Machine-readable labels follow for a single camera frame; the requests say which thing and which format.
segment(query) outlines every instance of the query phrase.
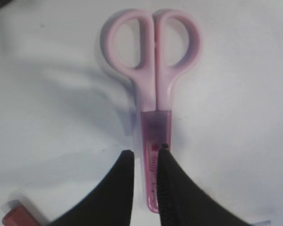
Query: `red object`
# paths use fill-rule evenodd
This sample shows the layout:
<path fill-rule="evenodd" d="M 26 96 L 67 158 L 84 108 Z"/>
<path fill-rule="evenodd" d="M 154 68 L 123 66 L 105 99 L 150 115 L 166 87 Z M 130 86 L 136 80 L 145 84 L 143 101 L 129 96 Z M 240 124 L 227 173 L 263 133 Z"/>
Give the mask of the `red object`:
<path fill-rule="evenodd" d="M 37 220 L 22 205 L 12 209 L 2 219 L 2 223 L 4 226 L 40 226 Z"/>

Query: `pink handle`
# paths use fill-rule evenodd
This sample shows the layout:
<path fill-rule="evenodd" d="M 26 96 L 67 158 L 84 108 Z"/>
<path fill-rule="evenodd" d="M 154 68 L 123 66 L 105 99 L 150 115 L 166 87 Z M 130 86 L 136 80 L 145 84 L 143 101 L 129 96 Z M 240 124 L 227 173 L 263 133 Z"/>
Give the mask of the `pink handle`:
<path fill-rule="evenodd" d="M 171 143 L 171 111 L 141 112 L 141 126 L 146 174 L 147 204 L 158 213 L 157 162 L 162 144 Z"/>
<path fill-rule="evenodd" d="M 170 67 L 165 60 L 165 28 L 167 20 L 174 18 L 183 23 L 189 34 L 189 46 L 185 56 Z M 201 51 L 201 38 L 197 24 L 189 14 L 179 10 L 164 10 L 156 18 L 156 98 L 157 110 L 172 109 L 173 86 L 176 79 L 197 62 Z"/>
<path fill-rule="evenodd" d="M 125 66 L 113 50 L 113 38 L 119 27 L 128 20 L 138 19 L 144 25 L 144 61 L 143 65 L 136 68 Z M 154 55 L 154 22 L 152 15 L 143 10 L 126 10 L 116 18 L 108 28 L 104 40 L 104 54 L 109 64 L 123 75 L 129 77 L 136 84 L 141 111 L 154 111 L 156 109 L 155 92 L 155 55 Z"/>

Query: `pink plastic handle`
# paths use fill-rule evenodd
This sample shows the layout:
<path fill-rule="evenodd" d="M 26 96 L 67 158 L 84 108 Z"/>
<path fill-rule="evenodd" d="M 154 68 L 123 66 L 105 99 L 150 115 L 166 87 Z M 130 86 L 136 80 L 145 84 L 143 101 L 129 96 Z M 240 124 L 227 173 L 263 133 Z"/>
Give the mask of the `pink plastic handle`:
<path fill-rule="evenodd" d="M 171 111 L 141 112 L 147 204 L 158 213 L 157 163 L 162 144 L 171 143 Z"/>
<path fill-rule="evenodd" d="M 165 60 L 165 29 L 168 19 L 179 20 L 188 31 L 189 46 L 185 56 L 174 66 L 168 66 Z M 171 110 L 173 87 L 176 79 L 192 68 L 201 52 L 201 37 L 196 22 L 189 14 L 180 10 L 164 10 L 156 17 L 156 98 L 157 110 Z"/>
<path fill-rule="evenodd" d="M 115 54 L 113 39 L 119 27 L 126 21 L 138 19 L 144 25 L 144 61 L 143 65 L 136 68 L 125 66 Z M 155 91 L 155 55 L 154 55 L 154 22 L 152 15 L 143 10 L 126 10 L 107 29 L 104 40 L 104 54 L 109 64 L 121 74 L 134 81 L 137 88 L 141 111 L 154 111 L 156 109 Z"/>

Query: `pink blade sheath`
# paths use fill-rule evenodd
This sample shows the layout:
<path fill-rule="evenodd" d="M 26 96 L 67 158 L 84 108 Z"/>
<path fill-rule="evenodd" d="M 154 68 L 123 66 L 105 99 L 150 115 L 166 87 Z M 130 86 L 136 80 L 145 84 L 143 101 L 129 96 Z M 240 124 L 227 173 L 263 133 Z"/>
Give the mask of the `pink blade sheath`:
<path fill-rule="evenodd" d="M 157 162 L 162 144 L 171 144 L 172 111 L 141 112 L 144 162 L 146 174 L 147 204 L 158 213 Z"/>

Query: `pink scissors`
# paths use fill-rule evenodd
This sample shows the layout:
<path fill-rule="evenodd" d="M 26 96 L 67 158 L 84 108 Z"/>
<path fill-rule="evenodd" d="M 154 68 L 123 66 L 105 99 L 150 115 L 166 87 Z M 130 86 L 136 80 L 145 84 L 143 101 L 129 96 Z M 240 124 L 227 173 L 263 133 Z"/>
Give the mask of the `pink scissors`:
<path fill-rule="evenodd" d="M 179 20 L 189 35 L 189 46 L 185 56 L 174 66 L 166 64 L 164 55 L 165 28 L 167 20 Z M 128 20 L 138 19 L 144 28 L 144 59 L 140 66 L 124 66 L 113 51 L 113 38 L 119 27 Z M 194 66 L 201 50 L 201 38 L 192 18 L 179 10 L 163 10 L 155 16 L 143 10 L 131 9 L 116 18 L 106 31 L 104 55 L 108 63 L 136 85 L 141 110 L 147 204 L 158 213 L 157 161 L 162 144 L 171 143 L 171 121 L 173 87 L 177 78 Z"/>

